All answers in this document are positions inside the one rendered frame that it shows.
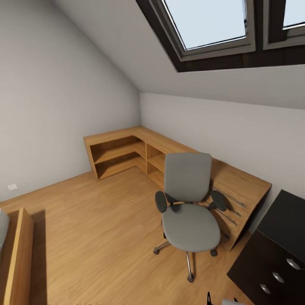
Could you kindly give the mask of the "swivel chair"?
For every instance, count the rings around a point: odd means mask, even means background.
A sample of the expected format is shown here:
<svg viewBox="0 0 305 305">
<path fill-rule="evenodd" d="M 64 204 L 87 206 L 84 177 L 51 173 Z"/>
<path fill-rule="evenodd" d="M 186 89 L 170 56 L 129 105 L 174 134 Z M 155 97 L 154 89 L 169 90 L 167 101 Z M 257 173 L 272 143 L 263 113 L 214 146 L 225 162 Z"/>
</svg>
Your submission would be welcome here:
<svg viewBox="0 0 305 305">
<path fill-rule="evenodd" d="M 219 225 L 211 210 L 216 206 L 221 211 L 227 210 L 223 196 L 213 190 L 213 202 L 207 208 L 195 205 L 201 202 L 209 191 L 212 156 L 202 152 L 168 153 L 165 158 L 164 193 L 157 191 L 155 202 L 162 215 L 163 237 L 167 241 L 154 249 L 154 254 L 166 244 L 186 252 L 189 269 L 188 280 L 192 283 L 188 252 L 214 250 L 221 239 Z M 166 196 L 166 197 L 165 197 Z M 166 200 L 167 198 L 167 200 Z M 170 205 L 167 206 L 167 202 Z M 177 204 L 190 202 L 190 204 Z"/>
</svg>

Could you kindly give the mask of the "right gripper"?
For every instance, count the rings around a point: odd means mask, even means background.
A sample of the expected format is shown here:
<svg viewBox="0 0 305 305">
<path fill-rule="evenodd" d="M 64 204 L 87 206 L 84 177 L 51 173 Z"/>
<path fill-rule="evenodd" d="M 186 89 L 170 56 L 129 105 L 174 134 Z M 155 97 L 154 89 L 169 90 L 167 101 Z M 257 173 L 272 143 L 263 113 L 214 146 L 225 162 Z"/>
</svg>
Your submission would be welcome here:
<svg viewBox="0 0 305 305">
<path fill-rule="evenodd" d="M 234 301 L 237 302 L 236 298 L 234 298 Z M 207 305 L 212 305 L 210 302 L 209 292 L 208 292 L 208 297 L 207 297 Z"/>
</svg>

